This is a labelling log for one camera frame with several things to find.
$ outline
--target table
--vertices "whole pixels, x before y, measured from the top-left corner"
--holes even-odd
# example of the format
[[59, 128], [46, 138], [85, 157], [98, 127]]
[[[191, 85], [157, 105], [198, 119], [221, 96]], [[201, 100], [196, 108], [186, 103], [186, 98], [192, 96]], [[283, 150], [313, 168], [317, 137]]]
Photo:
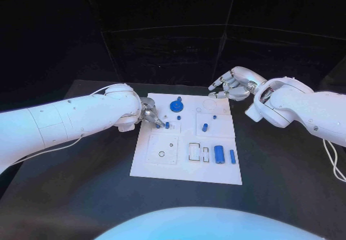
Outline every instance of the table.
[[[65, 98], [110, 84], [75, 80]], [[206, 87], [129, 84], [140, 97], [209, 93]], [[130, 176], [140, 126], [123, 133], [113, 127], [23, 163], [0, 199], [0, 238], [93, 239], [142, 214], [201, 206], [245, 211], [346, 239], [346, 185], [335, 178], [323, 141], [299, 122], [284, 129], [254, 122], [244, 114], [251, 103], [253, 97], [229, 101], [242, 185]]]

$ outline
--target blue object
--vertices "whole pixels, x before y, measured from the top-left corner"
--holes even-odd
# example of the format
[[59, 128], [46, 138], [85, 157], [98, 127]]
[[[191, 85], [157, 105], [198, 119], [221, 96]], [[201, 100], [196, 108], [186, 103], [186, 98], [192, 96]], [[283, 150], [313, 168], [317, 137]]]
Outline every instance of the blue object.
[[231, 163], [237, 164], [237, 157], [235, 157], [235, 151], [229, 150], [229, 154], [231, 154]]
[[182, 103], [182, 98], [180, 97], [178, 97], [178, 100], [170, 103], [169, 108], [175, 113], [182, 112], [182, 110], [185, 108], [185, 105]]
[[208, 131], [208, 124], [206, 124], [206, 123], [204, 124], [202, 131], [204, 131], [204, 132], [206, 132], [206, 131]]
[[214, 147], [214, 153], [215, 153], [215, 162], [218, 164], [225, 163], [225, 155], [224, 155], [224, 147], [221, 145]]
[[95, 238], [95, 240], [124, 239], [322, 240], [322, 237], [253, 213], [217, 207], [188, 206], [146, 213]]

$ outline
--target robotic arm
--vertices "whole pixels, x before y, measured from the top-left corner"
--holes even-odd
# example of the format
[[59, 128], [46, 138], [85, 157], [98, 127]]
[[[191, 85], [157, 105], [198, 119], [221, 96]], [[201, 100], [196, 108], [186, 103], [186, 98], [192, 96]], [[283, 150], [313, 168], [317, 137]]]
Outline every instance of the robotic arm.
[[290, 77], [266, 80], [241, 66], [218, 78], [209, 90], [221, 84], [224, 91], [212, 92], [211, 98], [241, 101], [254, 94], [245, 114], [255, 122], [266, 118], [274, 126], [286, 128], [297, 120], [315, 136], [346, 147], [346, 95], [315, 92]]
[[[95, 94], [106, 89], [106, 94]], [[142, 120], [165, 127], [156, 103], [127, 84], [88, 96], [0, 113], [0, 173], [29, 154], [117, 126], [120, 132]]]

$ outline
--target white cable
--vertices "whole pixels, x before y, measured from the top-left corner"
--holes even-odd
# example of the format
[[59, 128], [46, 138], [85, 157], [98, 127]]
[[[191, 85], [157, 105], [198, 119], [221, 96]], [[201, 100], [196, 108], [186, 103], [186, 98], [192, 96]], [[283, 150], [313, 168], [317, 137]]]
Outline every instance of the white cable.
[[118, 83], [116, 83], [116, 84], [113, 84], [113, 85], [110, 85], [110, 86], [103, 87], [103, 88], [98, 89], [93, 94], [98, 93], [101, 90], [107, 89], [108, 87], [111, 87], [111, 86], [114, 86], [114, 85], [117, 85], [117, 84], [118, 84]]
[[341, 172], [341, 170], [339, 170], [339, 168], [338, 168], [338, 151], [336, 151], [336, 148], [335, 148], [332, 142], [330, 142], [330, 141], [328, 141], [328, 142], [329, 142], [329, 144], [330, 144], [330, 146], [332, 146], [332, 148], [333, 148], [335, 161], [333, 161], [333, 158], [332, 158], [332, 156], [330, 156], [330, 151], [329, 151], [329, 149], [328, 149], [326, 140], [323, 139], [323, 146], [325, 146], [325, 149], [326, 149], [326, 154], [328, 154], [328, 156], [329, 156], [329, 160], [330, 160], [332, 165], [333, 165], [333, 175], [335, 175], [335, 177], [336, 177], [341, 181], [346, 182], [346, 177], [345, 177], [343, 173]]
[[64, 147], [61, 147], [61, 148], [56, 148], [56, 149], [52, 149], [52, 150], [48, 150], [48, 151], [44, 151], [44, 152], [38, 153], [38, 154], [29, 156], [28, 158], [22, 159], [20, 161], [16, 161], [10, 166], [13, 166], [15, 164], [22, 163], [25, 160], [28, 160], [28, 159], [31, 159], [31, 158], [39, 156], [41, 154], [49, 153], [49, 152], [52, 152], [52, 151], [56, 151], [56, 150], [61, 150], [61, 149], [65, 149], [65, 148], [74, 146], [74, 145], [78, 143], [78, 141], [80, 141], [81, 139], [82, 139], [82, 136], [80, 137], [80, 139], [78, 139], [71, 145], [64, 146]]

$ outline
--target robotic hand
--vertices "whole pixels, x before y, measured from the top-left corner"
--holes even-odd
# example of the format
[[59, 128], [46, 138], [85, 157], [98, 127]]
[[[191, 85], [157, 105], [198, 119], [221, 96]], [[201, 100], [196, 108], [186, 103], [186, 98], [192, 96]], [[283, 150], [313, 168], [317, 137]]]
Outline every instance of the robotic hand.
[[[106, 94], [95, 94], [106, 89]], [[146, 120], [165, 127], [156, 102], [127, 84], [88, 96], [0, 113], [0, 173], [29, 154], [117, 126], [130, 131]]]
[[211, 98], [241, 101], [254, 94], [245, 114], [255, 122], [266, 118], [274, 126], [286, 128], [297, 120], [315, 136], [346, 147], [346, 95], [315, 92], [290, 77], [266, 80], [241, 66], [218, 78], [209, 90], [221, 84], [224, 91], [212, 92]]

